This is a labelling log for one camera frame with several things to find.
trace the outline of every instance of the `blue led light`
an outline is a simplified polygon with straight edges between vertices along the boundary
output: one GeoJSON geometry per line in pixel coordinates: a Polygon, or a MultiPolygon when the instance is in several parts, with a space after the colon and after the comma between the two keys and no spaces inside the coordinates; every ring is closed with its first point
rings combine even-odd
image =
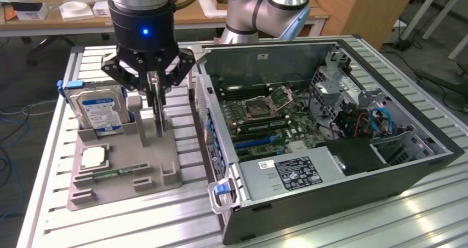
{"type": "Polygon", "coordinates": [[[144,28],[142,29],[142,35],[145,35],[145,36],[149,36],[150,35],[150,29],[148,29],[148,28],[144,28]]]}

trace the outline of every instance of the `wooden cabinet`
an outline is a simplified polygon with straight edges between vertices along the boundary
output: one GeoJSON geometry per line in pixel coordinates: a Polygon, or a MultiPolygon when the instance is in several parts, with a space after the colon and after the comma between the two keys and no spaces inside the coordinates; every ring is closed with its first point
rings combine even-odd
{"type": "Polygon", "coordinates": [[[316,0],[331,13],[323,34],[360,34],[380,48],[410,0],[316,0]]]}

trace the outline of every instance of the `motherboard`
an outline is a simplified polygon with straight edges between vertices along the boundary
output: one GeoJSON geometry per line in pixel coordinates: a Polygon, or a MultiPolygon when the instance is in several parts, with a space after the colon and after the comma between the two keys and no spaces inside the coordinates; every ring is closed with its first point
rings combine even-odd
{"type": "Polygon", "coordinates": [[[312,149],[326,141],[292,84],[221,89],[220,102],[240,161],[312,149]]]}

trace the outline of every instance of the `red wire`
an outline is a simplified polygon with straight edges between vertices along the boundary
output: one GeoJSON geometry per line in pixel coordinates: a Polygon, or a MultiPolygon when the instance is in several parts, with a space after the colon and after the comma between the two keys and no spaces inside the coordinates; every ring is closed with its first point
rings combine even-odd
{"type": "Polygon", "coordinates": [[[360,116],[358,117],[358,123],[356,123],[356,130],[355,130],[355,136],[358,136],[358,129],[360,128],[360,121],[362,121],[362,117],[364,116],[366,114],[362,113],[360,116]]]}

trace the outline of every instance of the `power supply label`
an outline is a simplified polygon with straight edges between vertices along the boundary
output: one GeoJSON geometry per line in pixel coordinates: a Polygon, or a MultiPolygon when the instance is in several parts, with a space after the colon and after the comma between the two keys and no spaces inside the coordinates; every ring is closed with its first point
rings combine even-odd
{"type": "Polygon", "coordinates": [[[276,168],[289,191],[324,182],[309,157],[277,162],[276,168]]]}

